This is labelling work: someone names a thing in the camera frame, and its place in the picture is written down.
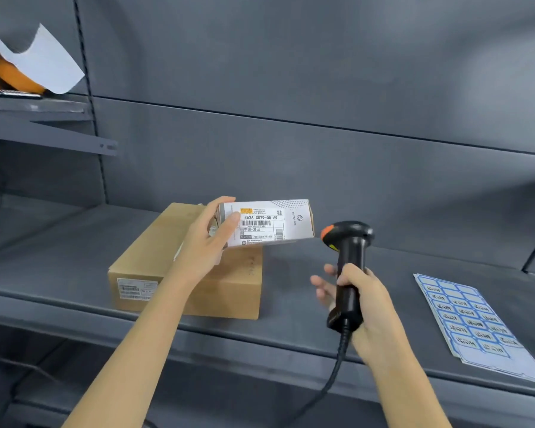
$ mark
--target orange scanner tip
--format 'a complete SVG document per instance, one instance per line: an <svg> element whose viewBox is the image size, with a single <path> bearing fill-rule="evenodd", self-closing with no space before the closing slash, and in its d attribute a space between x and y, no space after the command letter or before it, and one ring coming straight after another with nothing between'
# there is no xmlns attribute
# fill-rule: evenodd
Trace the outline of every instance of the orange scanner tip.
<svg viewBox="0 0 535 428"><path fill-rule="evenodd" d="M323 237L327 236L329 231L331 231L333 228L335 228L335 226L333 224L323 228L323 230L321 231L321 240L323 240Z"/></svg>

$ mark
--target blue and white sticker sheet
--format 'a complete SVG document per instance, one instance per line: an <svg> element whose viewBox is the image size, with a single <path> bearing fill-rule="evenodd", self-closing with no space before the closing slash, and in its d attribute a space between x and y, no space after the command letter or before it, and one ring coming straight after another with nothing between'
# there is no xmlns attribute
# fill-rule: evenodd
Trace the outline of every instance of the blue and white sticker sheet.
<svg viewBox="0 0 535 428"><path fill-rule="evenodd" d="M535 359L474 287L414 274L448 343L467 365L535 381Z"/></svg>

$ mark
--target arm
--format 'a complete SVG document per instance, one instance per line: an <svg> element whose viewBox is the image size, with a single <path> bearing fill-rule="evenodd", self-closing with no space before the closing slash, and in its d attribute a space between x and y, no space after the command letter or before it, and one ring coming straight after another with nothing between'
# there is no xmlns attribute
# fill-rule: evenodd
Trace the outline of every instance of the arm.
<svg viewBox="0 0 535 428"><path fill-rule="evenodd" d="M214 266L240 215L230 215L214 237L208 237L210 219L219 203L234 200L221 197L211 202L191 225L171 270L81 397L64 428L139 428L143 424L186 300Z"/></svg>
<svg viewBox="0 0 535 428"><path fill-rule="evenodd" d="M335 268L325 265L325 271ZM312 276L317 297L333 307L335 286ZM353 334L352 342L370 368L390 428L451 428L438 399L414 356L400 318L385 286L366 269L347 264L337 285L353 284L361 295L364 323Z"/></svg>

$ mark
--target person's right arm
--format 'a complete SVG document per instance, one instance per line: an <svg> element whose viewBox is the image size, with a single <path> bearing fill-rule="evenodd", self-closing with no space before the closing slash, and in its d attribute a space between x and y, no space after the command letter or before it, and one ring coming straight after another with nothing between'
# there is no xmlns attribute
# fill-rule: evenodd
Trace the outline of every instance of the person's right arm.
<svg viewBox="0 0 535 428"><path fill-rule="evenodd" d="M334 274L331 265L325 271ZM330 308L335 286L312 276L317 297ZM364 323L352 343L370 368L389 428L451 428L438 399L414 356L400 318L385 286L366 269L346 264L337 285L353 284L361 295Z"/></svg>

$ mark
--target barcode scanner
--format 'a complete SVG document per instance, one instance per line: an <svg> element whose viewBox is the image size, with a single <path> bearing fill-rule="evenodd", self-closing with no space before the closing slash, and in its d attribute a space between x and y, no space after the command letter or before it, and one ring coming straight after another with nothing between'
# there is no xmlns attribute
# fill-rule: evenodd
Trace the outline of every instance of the barcode scanner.
<svg viewBox="0 0 535 428"><path fill-rule="evenodd" d="M337 260L337 277L341 275L343 266L347 263L353 263L355 266L364 270L364 255L367 246L374 239L374 232L367 224L358 221L337 222L321 231L321 240L329 248L339 253ZM311 399L306 405L300 408L290 418L279 424L279 428L291 425L297 419L302 417L308 410L317 404L329 391L339 368L344 360L351 335L363 323L363 314L359 302L359 291L354 285L341 285L336 288L335 308L331 310L327 318L327 327L341 334L339 340L339 349L337 350L337 359L335 367L329 376L325 386Z"/></svg>

